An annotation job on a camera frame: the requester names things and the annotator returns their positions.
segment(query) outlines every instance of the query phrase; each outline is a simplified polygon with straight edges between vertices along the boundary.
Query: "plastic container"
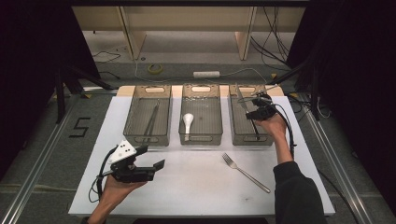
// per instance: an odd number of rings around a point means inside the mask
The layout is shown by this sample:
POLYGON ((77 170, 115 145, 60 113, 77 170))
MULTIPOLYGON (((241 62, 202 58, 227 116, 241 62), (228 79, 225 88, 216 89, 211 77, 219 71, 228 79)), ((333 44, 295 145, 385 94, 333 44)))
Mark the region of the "plastic container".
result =
MULTIPOLYGON (((238 85, 242 96, 247 104, 248 111, 257 109, 249 99, 253 99, 251 93, 257 91, 265 91, 264 85, 238 85)), ((229 111, 231 134, 234 146, 271 146, 274 139, 262 128, 257 127, 259 134, 255 134, 252 124, 246 117, 245 109, 238 103, 238 95, 236 85, 230 85, 229 90, 229 111)))
POLYGON ((136 86, 123 134, 132 146, 169 146, 172 86, 136 86))
POLYGON ((181 145, 220 145, 223 130, 219 85, 183 85, 178 132, 181 145), (183 121, 187 113, 194 116, 188 139, 183 121))

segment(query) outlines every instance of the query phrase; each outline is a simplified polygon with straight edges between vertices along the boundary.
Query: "white tabletop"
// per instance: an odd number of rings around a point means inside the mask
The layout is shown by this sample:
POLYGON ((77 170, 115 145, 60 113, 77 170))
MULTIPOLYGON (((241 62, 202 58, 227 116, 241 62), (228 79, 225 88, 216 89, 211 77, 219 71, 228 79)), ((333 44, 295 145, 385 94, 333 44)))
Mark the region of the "white tabletop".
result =
MULTIPOLYGON (((89 216, 97 203, 90 203, 88 193, 107 152, 124 140, 122 134, 132 97, 114 97, 102 129, 78 186, 69 214, 89 216)), ((326 189, 304 141, 303 134, 284 96, 274 96, 282 105, 293 129, 295 160, 301 171, 318 186, 325 215, 335 213, 326 189)), ((111 214, 131 217, 257 217, 275 214, 275 146, 236 147, 232 144, 227 97, 221 97, 223 135, 220 146, 182 146, 178 134, 181 98, 174 97, 168 147, 149 147, 136 158, 140 167, 152 166, 165 159, 165 166, 154 180, 133 191, 111 214), (237 170, 227 166, 221 155, 227 154, 240 168, 267 186, 266 193, 237 170)))

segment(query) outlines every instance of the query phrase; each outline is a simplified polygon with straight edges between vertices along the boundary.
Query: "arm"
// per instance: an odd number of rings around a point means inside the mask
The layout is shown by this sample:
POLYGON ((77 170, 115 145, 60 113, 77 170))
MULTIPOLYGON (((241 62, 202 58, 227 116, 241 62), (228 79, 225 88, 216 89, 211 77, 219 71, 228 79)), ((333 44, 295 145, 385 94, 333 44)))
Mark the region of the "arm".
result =
POLYGON ((147 182, 139 183, 121 183, 112 175, 107 176, 105 189, 99 204, 93 210, 92 215, 88 219, 89 224, 102 224, 105 222, 110 212, 113 211, 133 190, 145 185, 147 182))
POLYGON ((256 124, 273 136, 276 146, 276 223, 327 223, 315 182, 301 173, 290 154, 283 119, 275 114, 256 124))

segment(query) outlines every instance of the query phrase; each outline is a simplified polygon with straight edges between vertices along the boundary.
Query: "fork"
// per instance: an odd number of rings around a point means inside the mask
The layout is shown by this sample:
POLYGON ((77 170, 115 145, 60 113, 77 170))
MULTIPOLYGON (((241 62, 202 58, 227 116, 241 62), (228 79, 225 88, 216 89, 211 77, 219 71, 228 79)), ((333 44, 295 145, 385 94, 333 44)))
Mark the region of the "fork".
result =
POLYGON ((249 175, 248 173, 246 173, 245 171, 243 171, 241 168, 239 168, 236 163, 231 160, 231 158, 227 155, 227 153, 224 153, 222 155, 222 158, 225 160, 225 162, 227 162, 227 165, 230 166, 233 169, 238 170, 239 172, 241 172, 242 174, 244 174, 247 178, 249 178, 251 181, 253 181, 253 183, 255 183, 257 186, 259 186, 261 189, 263 189, 265 192, 270 193, 271 190, 268 189, 267 187, 264 186, 264 184, 260 183, 260 181, 258 181, 257 179, 255 179, 253 176, 249 175))

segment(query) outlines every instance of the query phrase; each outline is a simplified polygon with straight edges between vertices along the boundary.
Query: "power strip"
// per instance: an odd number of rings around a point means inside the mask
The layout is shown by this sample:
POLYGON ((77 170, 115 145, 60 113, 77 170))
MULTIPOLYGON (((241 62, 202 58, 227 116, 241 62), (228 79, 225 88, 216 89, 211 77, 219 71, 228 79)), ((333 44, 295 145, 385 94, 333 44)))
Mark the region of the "power strip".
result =
POLYGON ((200 77, 220 77, 219 71, 209 71, 209 72, 194 72, 193 73, 195 78, 200 77))

